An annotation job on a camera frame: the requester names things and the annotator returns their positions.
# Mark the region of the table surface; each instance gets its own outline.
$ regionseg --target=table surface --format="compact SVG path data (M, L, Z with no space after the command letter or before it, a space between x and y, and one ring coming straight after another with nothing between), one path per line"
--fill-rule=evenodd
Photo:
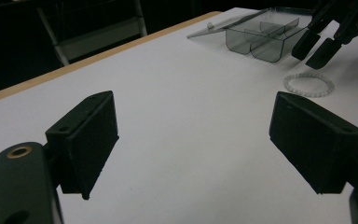
M111 90L120 139L89 201L60 193L65 223L351 223L351 186L316 195L269 141L276 93L285 76L312 71L305 61L231 52L224 33L186 38L249 12L201 18L0 95L0 151L45 144L66 112ZM317 72L336 89L313 101L358 126L358 37ZM308 82L298 85L319 85Z

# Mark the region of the screw hole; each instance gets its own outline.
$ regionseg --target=screw hole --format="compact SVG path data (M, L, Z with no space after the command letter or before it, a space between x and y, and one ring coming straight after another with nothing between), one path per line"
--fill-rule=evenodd
M16 147L12 149L9 153L7 153L7 157L9 159L17 159L23 156L28 155L32 151L31 147L25 146L25 147Z
M17 212L5 220L5 224L22 224L28 219L30 214L26 211Z

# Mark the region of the white table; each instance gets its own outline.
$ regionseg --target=white table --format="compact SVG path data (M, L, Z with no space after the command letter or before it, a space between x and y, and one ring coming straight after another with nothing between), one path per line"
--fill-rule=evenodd
M112 90L120 139L88 202L60 194L65 223L351 223L351 186L316 195L269 141L275 95L285 76L311 70L305 61L231 52L223 33L186 39L247 12L231 9L1 99L0 151L45 144L45 130L72 107ZM358 126L358 38L318 72L336 90L314 101Z

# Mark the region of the wooden table edge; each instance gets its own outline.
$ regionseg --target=wooden table edge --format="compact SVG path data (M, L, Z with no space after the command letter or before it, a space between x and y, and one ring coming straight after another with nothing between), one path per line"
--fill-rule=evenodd
M54 71L51 71L49 73L46 73L42 76L39 76L39 77L35 77L35 78L32 78L32 79L29 79L27 81L24 81L22 83L19 83L17 85L14 85L14 86L11 86L9 88L6 88L6 89L3 89L0 91L0 100L3 99L3 98L6 98L10 95L13 95L13 94L16 94L20 91L25 91L25 90L28 90L34 86L37 86L39 84L42 84L44 82L47 82L47 81L50 81L56 77L61 77L65 74L68 74L70 72L73 72L79 68L82 68L82 67L85 67L89 64L92 64L92 63L96 63L104 58L107 58L107 57L110 57L112 55L115 55L117 53L120 53L121 51L124 51L126 49L130 49L130 48L133 48L133 47L136 47L138 45L141 45L147 41L150 41L150 40L153 40L153 39L156 39L158 37L161 37L161 36L164 36L164 35L167 35L171 32L174 32L174 31L177 31L179 29L182 29L182 28L185 28L189 25L192 25L194 23L197 23L199 21L204 21L208 18L211 18L215 15L218 15L220 12L218 11L213 11L213 12L209 12L207 14L204 14L202 16L199 16L197 18L194 18L192 20L189 20L189 21L184 21L182 23L179 23L179 24L176 24L172 27L169 27L167 29L164 29L164 30L161 30L161 31L158 31L158 32L155 32L151 35L147 35L147 36L144 36L142 38L139 38L139 39L136 39L134 41L131 41L127 44L124 44L124 45L121 45L121 46L118 46L116 48L113 48L113 49L109 49L107 51L104 51L102 53L99 53L99 54L96 54L96 55L93 55L85 60L82 60L82 61L79 61L77 63L72 63L72 64L69 64L68 66L65 66L65 67L62 67L60 69L57 69L57 70L54 70Z

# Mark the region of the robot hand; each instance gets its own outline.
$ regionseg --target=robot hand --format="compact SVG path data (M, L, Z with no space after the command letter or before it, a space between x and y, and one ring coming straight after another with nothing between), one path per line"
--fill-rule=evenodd
M342 45L349 44L358 36L358 0L319 0L312 10L309 30L303 34L293 48L292 55L304 60L318 42L319 33L331 22L339 23L334 39L327 38L306 62L311 68L324 67L339 51Z

